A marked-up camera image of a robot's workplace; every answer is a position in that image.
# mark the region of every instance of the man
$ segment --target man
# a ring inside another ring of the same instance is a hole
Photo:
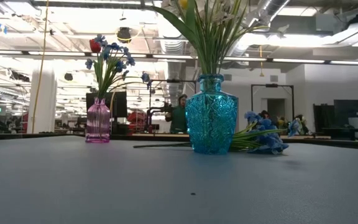
[[[179,105],[174,107],[172,113],[167,113],[165,115],[166,121],[171,121],[170,132],[172,134],[178,133],[187,133],[187,124],[186,124],[186,99],[187,96],[183,94],[179,96]]]

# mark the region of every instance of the yellow flower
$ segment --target yellow flower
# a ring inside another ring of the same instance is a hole
[[[179,0],[179,5],[182,9],[187,9],[187,0]]]

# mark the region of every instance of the blue glass vase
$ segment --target blue glass vase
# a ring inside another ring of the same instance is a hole
[[[228,152],[237,120],[238,98],[221,91],[222,75],[201,75],[201,91],[186,101],[186,120],[195,152]]]

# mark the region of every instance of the green shirt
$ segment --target green shirt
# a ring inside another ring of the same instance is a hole
[[[170,119],[166,119],[171,122],[171,133],[187,133],[186,124],[186,109],[181,106],[174,107]]]

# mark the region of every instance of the pink glass vase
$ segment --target pink glass vase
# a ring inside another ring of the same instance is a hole
[[[110,141],[110,111],[104,104],[105,99],[95,97],[89,108],[86,119],[85,141],[107,143]]]

